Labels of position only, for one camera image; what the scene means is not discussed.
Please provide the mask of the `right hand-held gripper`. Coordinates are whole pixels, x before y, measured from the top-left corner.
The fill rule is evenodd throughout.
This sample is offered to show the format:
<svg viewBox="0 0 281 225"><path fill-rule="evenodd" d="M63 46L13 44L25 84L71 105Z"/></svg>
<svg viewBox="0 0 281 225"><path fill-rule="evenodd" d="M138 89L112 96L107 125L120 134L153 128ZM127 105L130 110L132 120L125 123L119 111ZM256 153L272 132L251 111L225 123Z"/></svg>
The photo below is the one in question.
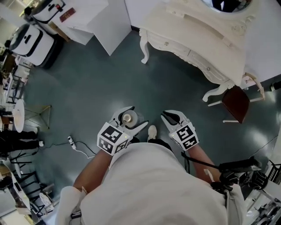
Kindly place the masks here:
<svg viewBox="0 0 281 225"><path fill-rule="evenodd" d="M176 141L184 151L199 143L195 127L180 111L164 110L161 119L169 131L169 136Z"/></svg>

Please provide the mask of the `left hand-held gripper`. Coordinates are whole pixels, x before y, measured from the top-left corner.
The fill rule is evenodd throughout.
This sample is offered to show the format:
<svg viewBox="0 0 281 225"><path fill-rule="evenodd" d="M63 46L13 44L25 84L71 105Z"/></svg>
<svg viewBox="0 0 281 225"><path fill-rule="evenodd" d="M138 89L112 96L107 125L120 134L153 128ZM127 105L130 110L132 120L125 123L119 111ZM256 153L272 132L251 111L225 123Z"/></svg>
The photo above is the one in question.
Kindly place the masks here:
<svg viewBox="0 0 281 225"><path fill-rule="evenodd" d="M122 116L128 110L134 110L134 106L124 107L114 113L112 118L106 122L97 135L97 146L107 154L113 156L125 149L132 139L138 135L147 125L148 120L134 127L122 127Z"/></svg>

